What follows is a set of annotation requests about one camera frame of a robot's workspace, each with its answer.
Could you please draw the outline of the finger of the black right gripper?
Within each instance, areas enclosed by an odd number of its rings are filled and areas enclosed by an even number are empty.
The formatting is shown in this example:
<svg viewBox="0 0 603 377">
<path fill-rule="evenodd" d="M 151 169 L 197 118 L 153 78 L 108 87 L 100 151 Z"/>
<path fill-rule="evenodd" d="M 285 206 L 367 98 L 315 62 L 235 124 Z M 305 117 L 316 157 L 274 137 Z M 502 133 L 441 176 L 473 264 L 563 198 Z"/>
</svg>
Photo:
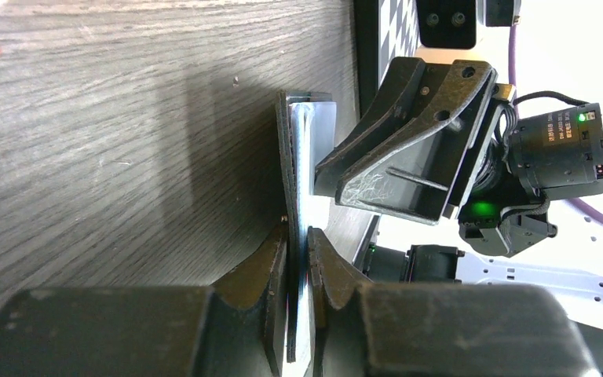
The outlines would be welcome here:
<svg viewBox="0 0 603 377">
<path fill-rule="evenodd" d="M 331 198 L 417 198 L 429 169 L 431 72 L 416 57 L 391 61 L 366 114 L 315 168 L 314 194 Z"/>
</svg>

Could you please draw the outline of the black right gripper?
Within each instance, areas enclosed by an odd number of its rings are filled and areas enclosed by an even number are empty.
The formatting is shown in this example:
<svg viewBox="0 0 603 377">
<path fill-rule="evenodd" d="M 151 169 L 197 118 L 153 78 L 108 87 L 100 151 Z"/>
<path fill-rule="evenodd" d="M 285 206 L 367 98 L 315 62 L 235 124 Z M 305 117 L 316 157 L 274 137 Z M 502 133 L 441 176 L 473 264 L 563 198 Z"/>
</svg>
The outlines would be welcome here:
<svg viewBox="0 0 603 377">
<path fill-rule="evenodd" d="M 336 203 L 425 225 L 465 204 L 459 236 L 488 256 L 554 238 L 553 201 L 603 193 L 601 107 L 549 90 L 495 99 L 496 81 L 481 60 L 392 60 L 335 150 Z"/>
</svg>

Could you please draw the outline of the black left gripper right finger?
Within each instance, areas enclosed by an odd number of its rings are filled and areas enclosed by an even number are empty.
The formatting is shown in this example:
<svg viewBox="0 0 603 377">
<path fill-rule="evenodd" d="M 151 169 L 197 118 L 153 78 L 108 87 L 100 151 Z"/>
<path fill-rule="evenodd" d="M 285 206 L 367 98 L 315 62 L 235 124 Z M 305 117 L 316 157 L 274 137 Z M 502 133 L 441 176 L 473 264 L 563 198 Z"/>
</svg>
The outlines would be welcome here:
<svg viewBox="0 0 603 377">
<path fill-rule="evenodd" d="M 597 376 L 579 329 L 527 285 L 375 283 L 308 231 L 314 376 Z"/>
</svg>

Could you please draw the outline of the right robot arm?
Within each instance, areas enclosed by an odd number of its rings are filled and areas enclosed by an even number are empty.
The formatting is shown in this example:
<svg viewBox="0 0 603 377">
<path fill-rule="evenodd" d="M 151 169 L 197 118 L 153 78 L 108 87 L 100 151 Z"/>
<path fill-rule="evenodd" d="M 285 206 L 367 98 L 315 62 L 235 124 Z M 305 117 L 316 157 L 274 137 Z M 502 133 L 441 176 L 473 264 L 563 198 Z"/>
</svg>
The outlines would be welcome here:
<svg viewBox="0 0 603 377">
<path fill-rule="evenodd" d="M 478 60 L 394 58 L 363 118 L 315 169 L 317 195 L 436 225 L 470 252 L 369 247 L 362 269 L 308 235 L 317 376 L 603 376 L 603 276 L 516 263 L 556 235 L 552 201 L 603 193 L 596 103 L 520 119 Z"/>
</svg>

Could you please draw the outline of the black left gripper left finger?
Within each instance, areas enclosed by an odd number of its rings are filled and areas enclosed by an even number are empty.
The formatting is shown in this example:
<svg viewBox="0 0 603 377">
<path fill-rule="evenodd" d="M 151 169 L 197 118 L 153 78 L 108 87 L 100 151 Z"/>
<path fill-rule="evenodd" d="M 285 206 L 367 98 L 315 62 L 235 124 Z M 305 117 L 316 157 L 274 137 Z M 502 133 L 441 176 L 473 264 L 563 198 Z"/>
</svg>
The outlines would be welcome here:
<svg viewBox="0 0 603 377">
<path fill-rule="evenodd" d="M 279 376 L 288 229 L 209 286 L 55 287 L 0 310 L 0 376 Z"/>
</svg>

